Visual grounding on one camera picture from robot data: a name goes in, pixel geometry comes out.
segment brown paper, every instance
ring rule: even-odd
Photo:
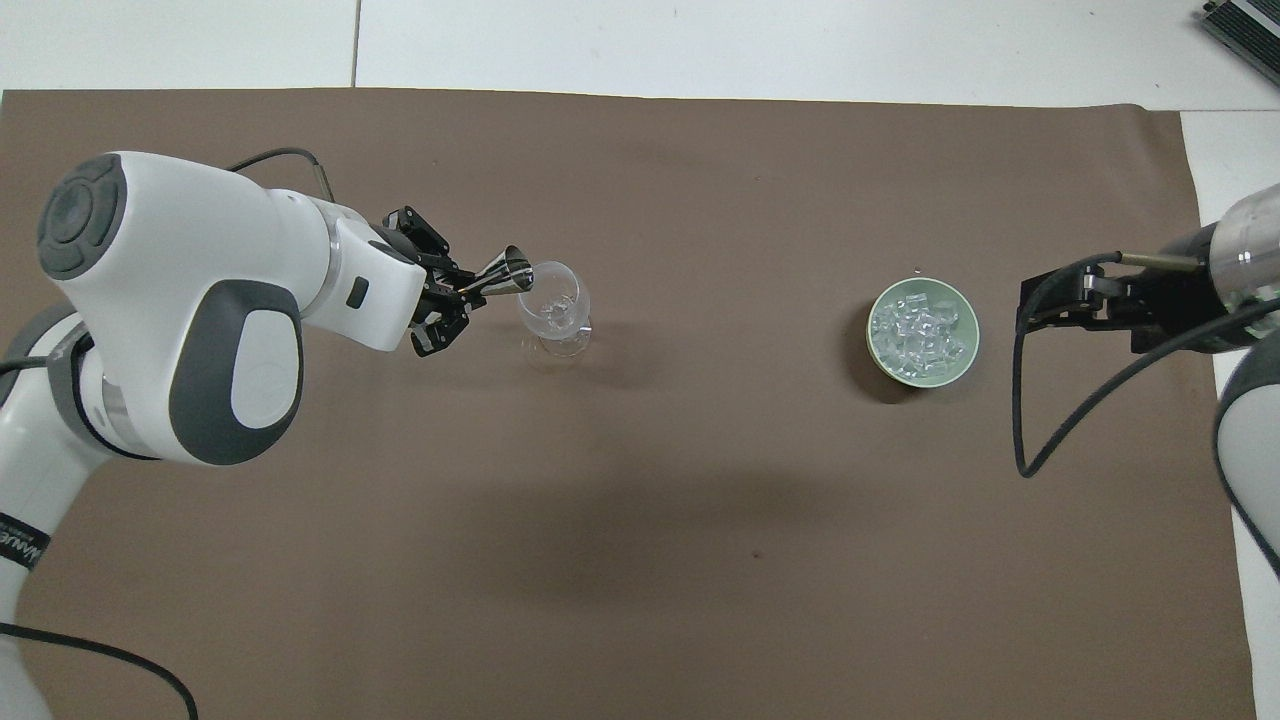
[[[1207,359],[1139,375],[1033,480],[1010,451],[1018,283],[1198,225],[1175,114],[6,92],[3,336],[59,299],[33,238],[67,169],[279,145],[370,219],[415,206],[463,266],[513,242],[575,268],[589,350],[531,368],[509,297],[426,360],[310,331],[285,438],[109,464],[20,621],[160,661],[210,720],[1252,717]],[[250,174],[319,192],[297,159]],[[863,340],[916,269],[982,325],[924,392]],[[1130,359],[1032,336],[1029,443]],[[180,714],[138,670],[26,655],[59,717]]]

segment green bowl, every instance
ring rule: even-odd
[[[876,314],[876,310],[888,302],[896,302],[908,295],[916,295],[920,292],[929,296],[931,305],[945,300],[950,300],[956,304],[957,316],[956,324],[951,329],[951,334],[956,340],[964,342],[969,348],[969,352],[965,354],[959,363],[954,363],[950,368],[947,368],[947,373],[945,375],[933,378],[909,378],[890,369],[879,359],[876,354],[876,348],[872,346],[872,315]],[[982,333],[978,329],[978,315],[973,311],[973,305],[969,305],[969,301],[960,293],[959,290],[933,278],[906,278],[905,281],[899,281],[888,286],[888,288],[876,299],[876,304],[872,305],[872,311],[867,318],[867,352],[869,352],[872,360],[876,361],[876,366],[883,370],[886,375],[911,387],[942,387],[959,379],[960,375],[965,374],[969,368],[973,366],[973,360],[978,356],[978,341]]]

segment white table surface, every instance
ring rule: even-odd
[[[0,0],[0,90],[1134,102],[1184,110],[1210,223],[1280,182],[1280,88],[1204,33],[1198,9],[1198,0]],[[1220,388],[1234,361],[1215,357]],[[1238,519],[1235,537],[1258,717],[1280,720],[1280,582]]]

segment clear glass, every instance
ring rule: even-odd
[[[557,357],[572,357],[591,340],[591,295],[581,278],[554,260],[534,265],[534,287],[516,296],[520,319],[538,346]]]

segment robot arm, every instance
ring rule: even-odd
[[[301,323],[383,351],[412,324],[425,354],[420,337],[435,331],[428,346],[448,345],[431,325],[465,327],[481,291],[531,284],[512,247],[499,277],[457,292],[444,282],[475,275],[457,270],[443,238],[411,209],[392,219],[404,227],[375,228],[348,208],[175,158],[113,152],[81,164],[49,200],[38,251],[100,356],[91,364],[101,379],[86,382],[123,404],[88,409],[95,430],[141,456],[248,460],[297,413]],[[439,243],[420,247],[430,243],[415,231]]]
[[[1219,404],[1213,454],[1233,505],[1280,575],[1280,333],[1274,332],[1280,327],[1280,310],[1274,310],[1280,302],[1280,184],[1240,200],[1221,220],[1160,255],[1120,252],[1103,261],[1147,269],[1111,278],[1100,265],[1082,261],[1060,270],[1064,274],[1025,281],[1015,348],[1024,333],[1047,327],[1130,331],[1133,351],[1149,355],[1103,386],[1108,392],[1147,360],[1176,348],[1252,347]],[[1015,350],[1014,442],[1021,462],[1019,357]],[[1106,392],[1091,396],[1082,410]],[[1073,414],[1037,461],[1047,459],[1080,418],[1083,413]]]
[[[6,360],[46,357],[44,370],[0,377],[6,626],[27,574],[102,462],[230,465],[280,438],[301,398],[301,323],[383,351],[408,329],[419,355],[430,355],[486,296],[532,286],[515,246],[480,273],[461,270],[411,208],[371,225],[349,208],[143,152],[68,173],[37,249],[72,306],[42,313],[9,347]],[[174,687],[193,716],[189,693]],[[49,719],[6,637],[0,717]]]

